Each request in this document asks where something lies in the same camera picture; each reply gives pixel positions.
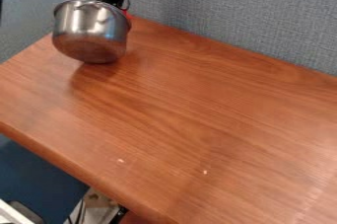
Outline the stainless steel pot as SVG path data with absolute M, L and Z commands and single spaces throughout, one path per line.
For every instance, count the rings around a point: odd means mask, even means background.
M 54 8 L 51 43 L 81 62 L 111 63 L 126 52 L 131 23 L 125 12 L 97 0 L 66 0 Z

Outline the white object bottom left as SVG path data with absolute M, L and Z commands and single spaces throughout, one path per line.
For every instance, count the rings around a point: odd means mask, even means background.
M 0 224 L 45 224 L 37 213 L 18 201 L 0 199 Z

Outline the metal table leg bracket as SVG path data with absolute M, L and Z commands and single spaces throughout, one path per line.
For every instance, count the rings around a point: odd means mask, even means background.
M 127 209 L 98 190 L 90 188 L 74 206 L 63 224 L 118 223 Z

